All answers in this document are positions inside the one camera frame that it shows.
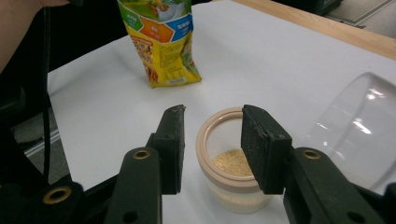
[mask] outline plastic jar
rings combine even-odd
[[[253,213],[267,205],[272,196],[265,195],[260,190],[253,175],[232,175],[218,168],[213,162],[222,153],[241,149],[241,129],[241,107],[216,113],[198,132],[196,154],[217,201],[235,213]]]

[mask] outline floor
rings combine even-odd
[[[395,15],[395,0],[344,0],[339,8],[330,12],[326,17],[396,38]],[[52,111],[50,111],[50,124],[52,144],[49,182],[54,183],[61,177],[68,175],[69,170]],[[44,147],[42,142],[40,142],[43,135],[42,116],[37,115],[15,126],[13,131],[19,143],[25,144],[28,142],[32,145],[30,149],[26,150],[25,154],[42,171],[44,163]]]
[[[325,17],[396,38],[395,0],[344,0]]]

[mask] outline white table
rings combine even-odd
[[[201,125],[224,108],[256,105],[301,147],[349,82],[373,72],[396,83],[396,62],[231,1],[194,6],[193,21],[201,83],[151,89],[128,36],[49,74],[73,180],[89,189],[117,174],[124,154],[146,144],[163,111],[182,104],[182,189],[163,197],[163,223],[287,223],[280,197],[250,215],[228,212],[210,197],[195,156]]]

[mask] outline clear plastic container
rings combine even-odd
[[[253,175],[232,175],[213,160],[220,154],[241,149],[242,108],[222,110],[210,117],[198,132],[196,153],[208,186],[217,201],[235,213],[253,213],[267,205],[265,195]]]
[[[383,194],[396,182],[396,86],[375,74],[352,81],[304,140],[326,153],[346,178]]]

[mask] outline clear plastic cup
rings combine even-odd
[[[396,87],[361,75],[336,97],[304,146],[325,152],[350,182],[384,193],[396,182]]]

